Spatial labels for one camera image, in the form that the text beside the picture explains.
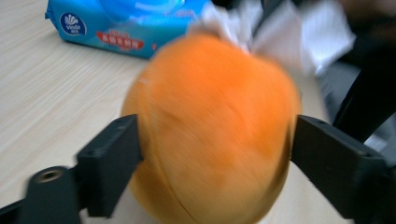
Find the tissue paper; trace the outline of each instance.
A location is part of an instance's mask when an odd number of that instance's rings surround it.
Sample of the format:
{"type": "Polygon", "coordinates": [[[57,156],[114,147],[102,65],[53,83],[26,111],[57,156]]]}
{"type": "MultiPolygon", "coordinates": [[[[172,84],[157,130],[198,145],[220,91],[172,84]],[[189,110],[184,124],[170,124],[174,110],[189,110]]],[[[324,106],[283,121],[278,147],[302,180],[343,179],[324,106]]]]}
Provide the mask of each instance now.
{"type": "Polygon", "coordinates": [[[312,75],[353,47],[355,36],[337,1],[322,0],[297,8],[282,1],[254,35],[262,16],[260,0],[242,1],[226,10],[207,4],[190,32],[217,34],[246,52],[270,56],[286,67],[312,75]]]}

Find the table surface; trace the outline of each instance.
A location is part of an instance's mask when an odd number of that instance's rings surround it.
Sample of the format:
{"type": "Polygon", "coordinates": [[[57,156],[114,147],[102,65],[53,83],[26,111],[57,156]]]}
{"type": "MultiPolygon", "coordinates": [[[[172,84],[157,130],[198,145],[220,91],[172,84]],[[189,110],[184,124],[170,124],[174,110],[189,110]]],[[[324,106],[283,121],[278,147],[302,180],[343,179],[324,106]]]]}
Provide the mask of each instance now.
{"type": "MultiPolygon", "coordinates": [[[[0,207],[21,199],[28,178],[75,165],[75,155],[120,115],[146,60],[63,42],[44,20],[45,0],[0,1],[0,207]]],[[[304,114],[326,119],[314,77],[292,75],[304,114]]],[[[261,223],[347,223],[293,164],[261,223]]],[[[155,223],[125,191],[114,218],[85,223],[155,223]]]]}

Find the tissue package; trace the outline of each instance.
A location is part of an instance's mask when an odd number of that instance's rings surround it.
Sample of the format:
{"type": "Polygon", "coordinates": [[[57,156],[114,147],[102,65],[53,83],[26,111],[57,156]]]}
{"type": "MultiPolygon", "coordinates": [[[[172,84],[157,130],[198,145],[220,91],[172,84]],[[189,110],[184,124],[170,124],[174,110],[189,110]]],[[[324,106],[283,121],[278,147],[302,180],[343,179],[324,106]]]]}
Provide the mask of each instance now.
{"type": "Polygon", "coordinates": [[[49,0],[61,39],[150,58],[186,33],[209,0],[49,0]]]}

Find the logo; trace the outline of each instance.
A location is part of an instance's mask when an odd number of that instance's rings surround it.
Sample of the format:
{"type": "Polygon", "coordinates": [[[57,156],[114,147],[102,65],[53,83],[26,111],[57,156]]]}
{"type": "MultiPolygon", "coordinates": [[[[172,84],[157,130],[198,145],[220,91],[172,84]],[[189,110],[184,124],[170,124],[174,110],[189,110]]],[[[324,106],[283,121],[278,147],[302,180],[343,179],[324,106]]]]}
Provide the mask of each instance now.
{"type": "Polygon", "coordinates": [[[64,13],[61,16],[62,29],[68,35],[85,35],[87,34],[87,28],[82,19],[73,13],[64,13]]]}
{"type": "Polygon", "coordinates": [[[142,49],[144,42],[138,39],[132,39],[129,34],[110,30],[109,33],[96,32],[96,36],[108,45],[117,46],[121,50],[129,51],[131,49],[142,49]]]}

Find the orange fabric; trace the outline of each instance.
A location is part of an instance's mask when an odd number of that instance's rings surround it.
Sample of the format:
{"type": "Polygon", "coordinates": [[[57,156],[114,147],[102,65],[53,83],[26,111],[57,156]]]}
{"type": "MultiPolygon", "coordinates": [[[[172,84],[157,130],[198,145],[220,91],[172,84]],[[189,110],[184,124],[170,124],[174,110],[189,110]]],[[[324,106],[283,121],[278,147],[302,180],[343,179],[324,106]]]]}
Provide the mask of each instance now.
{"type": "Polygon", "coordinates": [[[188,35],[128,92],[144,160],[130,187],[162,223],[254,223],[281,191],[299,94],[279,65],[188,35]]]}

